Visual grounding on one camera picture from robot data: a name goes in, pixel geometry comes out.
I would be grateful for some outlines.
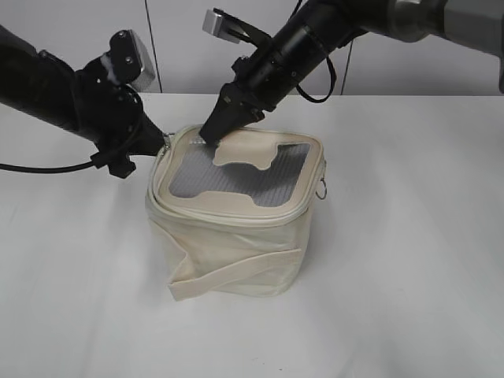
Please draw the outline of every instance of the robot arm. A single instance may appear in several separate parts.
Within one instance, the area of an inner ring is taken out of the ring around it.
[[[200,133],[208,144],[263,120],[333,50],[366,32],[404,42],[437,35],[504,57],[502,0],[309,0],[272,38],[219,9],[207,13],[203,28],[257,47],[232,66],[235,79],[222,87]],[[503,77],[501,69],[502,92]]]
[[[110,51],[74,72],[0,26],[0,102],[90,140],[98,148],[91,166],[108,165],[113,176],[126,178],[135,170],[130,155],[155,156],[164,146],[135,91],[153,79],[133,31],[119,31]]]

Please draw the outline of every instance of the fabric strap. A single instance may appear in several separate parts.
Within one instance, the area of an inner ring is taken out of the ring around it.
[[[171,283],[169,289],[176,301],[198,297],[225,284],[244,280],[266,270],[295,264],[301,257],[302,250],[300,249],[262,254],[238,261],[193,280]]]

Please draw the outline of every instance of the canvas bag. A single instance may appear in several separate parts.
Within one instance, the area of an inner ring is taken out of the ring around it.
[[[313,198],[324,182],[318,139],[242,129],[219,147],[185,128],[157,156],[146,195],[175,300],[208,291],[272,296],[298,274]]]

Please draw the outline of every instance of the gray mesh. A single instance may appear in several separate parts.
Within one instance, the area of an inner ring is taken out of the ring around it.
[[[309,153],[309,144],[278,146],[278,154],[265,171],[254,165],[213,164],[216,147],[190,145],[170,183],[178,198],[194,198],[205,191],[248,195],[260,207],[277,207],[291,199]]]

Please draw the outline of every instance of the white table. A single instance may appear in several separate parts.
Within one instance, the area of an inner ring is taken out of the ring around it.
[[[215,96],[146,95],[168,131]],[[0,108],[0,162],[58,166],[93,146]],[[294,286],[174,302],[144,213],[151,158],[0,173],[0,376],[503,377],[504,101],[286,99],[266,128],[325,144],[329,196]]]

